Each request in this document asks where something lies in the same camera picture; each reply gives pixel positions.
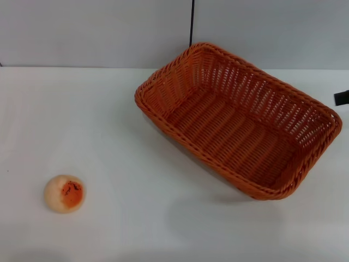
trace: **white tabletop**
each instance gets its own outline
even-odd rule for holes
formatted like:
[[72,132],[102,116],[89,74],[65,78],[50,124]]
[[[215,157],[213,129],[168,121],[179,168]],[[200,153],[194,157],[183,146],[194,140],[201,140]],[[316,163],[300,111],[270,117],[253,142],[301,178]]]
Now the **white tabletop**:
[[[348,261],[349,71],[267,70],[344,126],[298,190],[254,201],[163,136],[134,103],[154,70],[0,68],[0,261]],[[84,205],[43,203],[59,174]]]

